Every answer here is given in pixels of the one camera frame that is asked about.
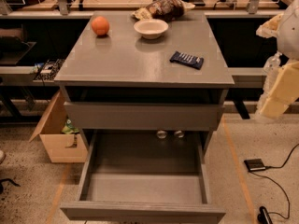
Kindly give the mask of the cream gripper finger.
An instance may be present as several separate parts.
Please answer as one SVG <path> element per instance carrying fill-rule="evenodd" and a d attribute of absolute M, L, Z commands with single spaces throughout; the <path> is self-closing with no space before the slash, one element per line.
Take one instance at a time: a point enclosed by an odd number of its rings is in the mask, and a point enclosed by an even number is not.
<path fill-rule="evenodd" d="M 269 73 L 259 104 L 259 114 L 277 119 L 299 98 L 299 62 L 288 61 Z"/>
<path fill-rule="evenodd" d="M 280 13 L 266 21 L 264 24 L 260 25 L 256 30 L 256 35 L 264 38 L 279 38 L 279 26 L 282 16 L 283 14 Z"/>

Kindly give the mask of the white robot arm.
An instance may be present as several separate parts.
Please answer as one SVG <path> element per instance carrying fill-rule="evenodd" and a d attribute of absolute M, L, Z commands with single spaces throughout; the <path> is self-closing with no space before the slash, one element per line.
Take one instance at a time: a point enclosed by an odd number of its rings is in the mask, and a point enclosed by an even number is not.
<path fill-rule="evenodd" d="M 278 46 L 264 64 L 266 79 L 255 113 L 260 122 L 270 122 L 299 98 L 299 0 L 261 25 L 256 34 L 274 37 Z"/>

